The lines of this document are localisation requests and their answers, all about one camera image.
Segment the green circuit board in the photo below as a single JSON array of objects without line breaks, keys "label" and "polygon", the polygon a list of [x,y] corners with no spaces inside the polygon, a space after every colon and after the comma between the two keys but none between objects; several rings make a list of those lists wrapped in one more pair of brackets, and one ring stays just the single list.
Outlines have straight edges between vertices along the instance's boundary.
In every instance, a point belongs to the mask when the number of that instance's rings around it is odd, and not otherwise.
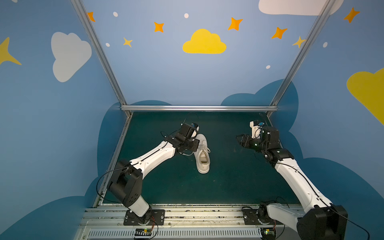
[{"label": "green circuit board", "polygon": [[133,239],[134,240],[149,240],[153,236],[152,230],[147,228],[136,228],[134,229]]},{"label": "green circuit board", "polygon": [[261,240],[275,240],[276,230],[270,228],[261,228]]}]

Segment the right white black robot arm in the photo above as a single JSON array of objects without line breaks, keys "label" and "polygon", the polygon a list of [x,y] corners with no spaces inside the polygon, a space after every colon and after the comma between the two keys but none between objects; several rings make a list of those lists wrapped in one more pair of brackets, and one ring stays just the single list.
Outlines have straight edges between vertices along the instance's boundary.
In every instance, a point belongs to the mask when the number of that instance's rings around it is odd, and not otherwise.
[{"label": "right white black robot arm", "polygon": [[289,150],[282,148],[279,131],[265,122],[251,121],[251,134],[237,135],[238,143],[263,154],[271,166],[284,178],[303,208],[294,211],[277,201],[265,201],[254,212],[257,223],[270,225],[277,222],[298,233],[302,240],[343,240],[348,212],[334,205],[309,180]]}]

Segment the aluminium rail base frame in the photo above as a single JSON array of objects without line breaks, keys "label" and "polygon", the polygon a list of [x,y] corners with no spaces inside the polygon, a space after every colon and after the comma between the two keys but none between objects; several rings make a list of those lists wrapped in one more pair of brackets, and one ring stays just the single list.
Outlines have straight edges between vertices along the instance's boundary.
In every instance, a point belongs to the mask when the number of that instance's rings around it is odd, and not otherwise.
[{"label": "aluminium rail base frame", "polygon": [[259,240],[262,229],[276,229],[279,240],[298,240],[297,232],[281,223],[246,225],[244,210],[258,205],[161,205],[164,210],[160,226],[148,227],[152,234],[139,234],[143,226],[125,226],[127,209],[116,204],[103,204],[86,209],[76,240]]}]

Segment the left green circuit board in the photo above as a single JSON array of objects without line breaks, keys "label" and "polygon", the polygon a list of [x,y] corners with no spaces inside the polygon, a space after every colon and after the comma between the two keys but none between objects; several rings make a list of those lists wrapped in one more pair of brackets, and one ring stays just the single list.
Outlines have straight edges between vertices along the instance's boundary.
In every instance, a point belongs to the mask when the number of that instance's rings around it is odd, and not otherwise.
[{"label": "left green circuit board", "polygon": [[134,229],[133,239],[134,240],[149,240],[153,236],[152,230],[147,228],[136,228]]}]

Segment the white sneaker shoe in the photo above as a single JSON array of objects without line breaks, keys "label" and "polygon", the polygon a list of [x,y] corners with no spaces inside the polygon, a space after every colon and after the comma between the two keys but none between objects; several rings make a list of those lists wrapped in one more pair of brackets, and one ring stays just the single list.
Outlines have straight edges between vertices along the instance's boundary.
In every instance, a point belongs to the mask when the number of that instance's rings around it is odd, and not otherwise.
[{"label": "white sneaker shoe", "polygon": [[[196,136],[196,139],[199,141],[207,141],[206,137],[203,134],[198,134]],[[206,174],[210,170],[210,156],[209,154],[205,155],[205,153],[201,153],[199,157],[195,157],[196,159],[196,165],[197,165],[197,170],[201,174]]]}]

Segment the horizontal aluminium frame bar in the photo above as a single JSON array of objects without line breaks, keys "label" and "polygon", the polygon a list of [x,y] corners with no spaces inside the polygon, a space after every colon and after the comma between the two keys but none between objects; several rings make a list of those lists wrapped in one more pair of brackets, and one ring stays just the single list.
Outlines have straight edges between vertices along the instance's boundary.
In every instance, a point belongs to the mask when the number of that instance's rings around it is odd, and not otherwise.
[{"label": "horizontal aluminium frame bar", "polygon": [[145,112],[276,112],[276,106],[160,106],[160,105],[122,105],[123,111]]}]

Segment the right green circuit board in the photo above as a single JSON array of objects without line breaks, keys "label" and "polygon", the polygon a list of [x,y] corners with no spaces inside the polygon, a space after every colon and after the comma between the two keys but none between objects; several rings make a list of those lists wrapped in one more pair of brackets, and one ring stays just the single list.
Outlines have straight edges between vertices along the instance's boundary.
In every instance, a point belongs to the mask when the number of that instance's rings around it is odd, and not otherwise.
[{"label": "right green circuit board", "polygon": [[275,240],[276,230],[270,228],[261,228],[261,240]]}]

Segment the right aluminium frame post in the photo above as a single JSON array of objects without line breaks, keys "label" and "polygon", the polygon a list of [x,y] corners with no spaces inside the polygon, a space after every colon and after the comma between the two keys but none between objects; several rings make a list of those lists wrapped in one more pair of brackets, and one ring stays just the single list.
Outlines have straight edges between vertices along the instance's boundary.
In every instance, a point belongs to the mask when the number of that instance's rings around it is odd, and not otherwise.
[{"label": "right aluminium frame post", "polygon": [[316,18],[312,28],[310,29],[310,31],[307,35],[307,39],[304,42],[304,45],[300,48],[295,60],[293,61],[292,66],[290,67],[286,77],[282,81],[280,87],[278,88],[275,96],[273,97],[273,99],[270,103],[270,109],[271,110],[266,112],[268,118],[273,114],[273,112],[276,112],[278,110],[279,102],[281,101],[283,95],[287,91],[289,85],[291,84],[293,78],[295,77],[296,73],[298,72],[300,66],[304,62],[304,59],[306,58],[307,54],[309,53],[312,45],[316,41],[318,35],[320,34],[321,30],[323,29],[328,18],[330,17],[332,8],[336,4],[336,2],[337,2],[336,0],[325,1],[323,8],[321,9],[318,17]]}]

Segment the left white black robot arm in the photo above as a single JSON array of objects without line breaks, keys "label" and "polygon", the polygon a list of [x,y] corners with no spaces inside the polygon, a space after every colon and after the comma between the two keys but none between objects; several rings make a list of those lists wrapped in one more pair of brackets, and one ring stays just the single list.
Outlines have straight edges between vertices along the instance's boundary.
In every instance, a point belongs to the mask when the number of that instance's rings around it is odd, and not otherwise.
[{"label": "left white black robot arm", "polygon": [[195,134],[192,138],[180,140],[180,134],[169,136],[156,148],[130,161],[117,163],[112,171],[107,189],[127,207],[129,224],[148,225],[154,222],[151,206],[142,197],[144,178],[158,165],[171,159],[176,153],[192,151],[197,157],[207,146],[207,139],[203,134]]}]

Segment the green table mat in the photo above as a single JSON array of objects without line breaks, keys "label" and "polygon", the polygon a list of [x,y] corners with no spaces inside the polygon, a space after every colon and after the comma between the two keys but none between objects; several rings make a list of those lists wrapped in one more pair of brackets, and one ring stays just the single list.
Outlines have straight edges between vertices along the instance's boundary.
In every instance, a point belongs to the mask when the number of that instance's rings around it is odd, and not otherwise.
[{"label": "green table mat", "polygon": [[241,147],[236,136],[251,132],[259,113],[136,112],[119,160],[137,158],[159,145],[182,123],[197,123],[211,150],[210,171],[200,174],[193,155],[175,155],[143,181],[149,204],[258,204],[277,200],[298,204],[294,192],[264,156]]}]

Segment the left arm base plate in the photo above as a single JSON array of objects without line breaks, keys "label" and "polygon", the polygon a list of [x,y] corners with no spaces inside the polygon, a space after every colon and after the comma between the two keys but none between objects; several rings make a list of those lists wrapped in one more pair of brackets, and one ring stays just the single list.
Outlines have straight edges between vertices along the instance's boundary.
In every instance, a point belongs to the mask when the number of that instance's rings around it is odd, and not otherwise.
[{"label": "left arm base plate", "polygon": [[165,210],[149,209],[142,217],[136,215],[133,211],[127,210],[124,217],[124,226],[163,226],[165,220]]}]

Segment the left aluminium frame post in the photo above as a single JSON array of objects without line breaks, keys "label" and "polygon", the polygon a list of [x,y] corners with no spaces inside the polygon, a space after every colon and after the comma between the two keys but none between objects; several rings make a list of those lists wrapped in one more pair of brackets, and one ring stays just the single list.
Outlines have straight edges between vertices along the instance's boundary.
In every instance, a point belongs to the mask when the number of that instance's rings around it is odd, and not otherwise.
[{"label": "left aluminium frame post", "polygon": [[110,84],[120,102],[121,107],[127,105],[127,101],[124,97],[124,94],[121,90],[121,87],[118,83],[118,80],[112,70],[112,67],[107,59],[107,56],[103,50],[103,47],[100,43],[100,40],[96,34],[96,31],[92,25],[92,21],[90,20],[88,13],[86,12],[86,8],[84,6],[83,1],[80,0],[71,0],[75,11],[91,41],[91,44],[101,62],[101,65],[110,81]]}]

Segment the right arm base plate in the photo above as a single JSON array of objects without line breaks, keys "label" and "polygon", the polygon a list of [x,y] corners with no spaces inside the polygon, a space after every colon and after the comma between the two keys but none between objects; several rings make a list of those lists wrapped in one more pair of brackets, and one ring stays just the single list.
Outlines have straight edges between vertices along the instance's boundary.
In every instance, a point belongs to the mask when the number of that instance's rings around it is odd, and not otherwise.
[{"label": "right arm base plate", "polygon": [[283,226],[281,222],[276,222],[274,220],[263,219],[260,220],[258,216],[258,210],[252,209],[251,207],[242,207],[241,211],[243,213],[243,220],[245,225],[275,225]]}]

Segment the aluminium frame post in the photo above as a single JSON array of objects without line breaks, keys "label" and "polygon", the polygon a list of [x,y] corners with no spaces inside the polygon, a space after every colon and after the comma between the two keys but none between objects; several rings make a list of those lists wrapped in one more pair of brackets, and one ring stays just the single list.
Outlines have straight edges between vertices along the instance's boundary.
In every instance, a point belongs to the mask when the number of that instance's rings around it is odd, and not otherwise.
[{"label": "aluminium frame post", "polygon": [[266,112],[268,118],[273,114],[273,112],[276,112],[278,110],[279,102],[281,101],[283,95],[287,91],[289,85],[291,84],[293,78],[295,77],[296,73],[298,72],[300,66],[304,62],[304,59],[306,58],[307,54],[309,53],[312,45],[316,41],[318,35],[320,34],[321,30],[323,29],[328,18],[330,17],[332,8],[336,4],[336,2],[337,2],[336,0],[325,1],[323,8],[321,9],[318,17],[316,18],[312,28],[310,29],[310,31],[307,35],[307,39],[304,42],[304,45],[300,48],[295,60],[293,61],[292,66],[290,67],[286,77],[282,81],[280,87],[278,88],[275,96],[273,97],[273,99],[270,103],[270,109],[271,110]]},{"label": "aluminium frame post", "polygon": [[84,6],[83,1],[80,0],[71,0],[75,11],[91,41],[91,44],[101,62],[101,65],[110,81],[110,84],[120,102],[121,107],[127,105],[127,101],[124,97],[124,94],[121,90],[121,87],[118,83],[118,80],[112,70],[112,67],[107,59],[107,56],[103,50],[103,47],[100,43],[100,40],[96,34],[96,31],[92,25],[92,21],[90,20],[88,13],[86,12],[86,8]]}]

